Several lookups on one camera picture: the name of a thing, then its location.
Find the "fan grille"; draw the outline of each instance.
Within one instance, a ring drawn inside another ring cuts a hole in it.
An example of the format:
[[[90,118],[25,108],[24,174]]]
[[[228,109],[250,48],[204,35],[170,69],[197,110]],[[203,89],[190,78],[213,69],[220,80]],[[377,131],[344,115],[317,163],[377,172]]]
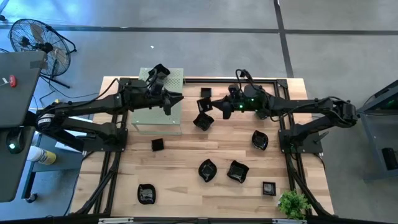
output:
[[[16,52],[47,51],[48,66],[41,73],[58,76],[70,66],[70,51],[65,41],[48,27],[50,26],[37,20],[20,19],[12,25],[9,38]],[[44,48],[45,43],[51,44],[52,50]]]

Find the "red button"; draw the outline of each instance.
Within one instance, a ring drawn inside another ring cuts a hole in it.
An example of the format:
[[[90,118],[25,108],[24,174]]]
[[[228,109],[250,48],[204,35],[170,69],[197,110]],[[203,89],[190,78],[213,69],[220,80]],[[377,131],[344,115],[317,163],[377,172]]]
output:
[[[17,78],[15,77],[15,75],[10,75],[9,83],[10,86],[13,88],[17,86]]]

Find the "wooden table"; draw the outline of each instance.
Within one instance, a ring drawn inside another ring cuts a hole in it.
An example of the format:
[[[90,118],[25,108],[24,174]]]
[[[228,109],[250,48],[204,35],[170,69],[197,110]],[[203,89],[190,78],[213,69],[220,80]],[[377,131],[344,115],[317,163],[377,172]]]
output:
[[[114,78],[104,77],[101,92]],[[291,99],[307,99],[303,79],[288,78],[287,82]],[[182,101],[181,136],[141,135],[131,125],[130,112],[127,119],[129,138],[119,165],[112,216],[283,217],[276,203],[280,194],[289,190],[289,181],[285,158],[277,140],[279,123],[270,119],[261,121],[253,112],[233,113],[229,120],[223,120],[222,112],[215,108],[207,112],[215,122],[204,132],[192,123],[198,115],[196,100],[200,98],[200,88],[204,86],[212,88],[213,100],[224,97],[228,92],[228,84],[187,83],[183,88],[185,98]],[[265,84],[263,87],[274,94],[272,85]],[[117,85],[114,84],[108,93],[116,91]],[[312,119],[310,114],[294,114],[294,117],[296,123],[307,123]],[[111,116],[96,114],[93,121],[110,122]],[[269,145],[265,151],[252,147],[254,130],[268,135]],[[152,152],[151,140],[157,138],[164,139],[165,149]],[[97,187],[103,157],[104,153],[96,152],[83,162],[71,212],[81,208]],[[199,165],[206,159],[211,159],[218,168],[216,177],[209,183],[205,183],[198,175]],[[302,159],[308,188],[323,207],[333,213],[321,162],[312,154],[303,154]],[[233,160],[250,168],[243,184],[226,175]],[[275,197],[262,196],[262,181],[276,183]],[[154,205],[141,205],[138,202],[139,184],[155,186],[157,198]],[[108,188],[104,191],[101,212],[106,204],[107,193]]]

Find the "green plant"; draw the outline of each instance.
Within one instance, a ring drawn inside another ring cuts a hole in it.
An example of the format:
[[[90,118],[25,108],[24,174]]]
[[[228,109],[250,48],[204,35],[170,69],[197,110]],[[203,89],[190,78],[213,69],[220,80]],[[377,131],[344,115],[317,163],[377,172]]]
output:
[[[295,190],[284,192],[279,199],[278,209],[287,215],[287,218],[304,219],[303,209],[311,208],[304,195],[299,195]]]

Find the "desk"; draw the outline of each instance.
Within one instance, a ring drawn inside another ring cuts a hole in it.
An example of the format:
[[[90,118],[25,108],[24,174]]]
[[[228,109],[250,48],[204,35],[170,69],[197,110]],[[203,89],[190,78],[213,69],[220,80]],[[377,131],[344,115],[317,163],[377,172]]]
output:
[[[104,77],[101,92],[114,78]],[[290,78],[287,83],[291,99],[307,99],[303,79]],[[129,138],[126,150],[121,155],[111,216],[283,217],[276,203],[280,194],[289,189],[289,181],[285,158],[280,152],[277,139],[279,123],[270,119],[258,120],[252,112],[233,113],[229,120],[223,120],[222,112],[218,109],[207,112],[215,119],[208,131],[204,132],[192,123],[198,115],[196,100],[200,98],[200,88],[211,87],[214,100],[227,94],[228,85],[187,83],[184,86],[181,136],[141,135],[131,124],[127,124]],[[265,84],[263,87],[274,94],[272,85]],[[108,93],[116,91],[117,85],[114,85]],[[312,119],[310,114],[295,114],[294,118],[296,123],[306,123]],[[111,116],[108,114],[97,114],[93,120],[96,123],[110,121]],[[251,146],[254,130],[268,135],[269,145],[265,151]],[[157,138],[164,139],[165,149],[152,152],[150,141]],[[71,212],[81,208],[97,187],[103,157],[104,153],[95,152],[83,161]],[[205,183],[198,175],[199,165],[206,159],[211,159],[218,168],[216,177],[209,183]],[[323,207],[333,213],[321,162],[312,154],[303,154],[302,159],[308,188]],[[233,160],[250,168],[243,184],[226,175]],[[262,196],[262,181],[276,182],[276,197]],[[157,198],[154,205],[141,205],[138,202],[139,184],[155,186]],[[101,212],[107,194],[108,189],[105,189]]]

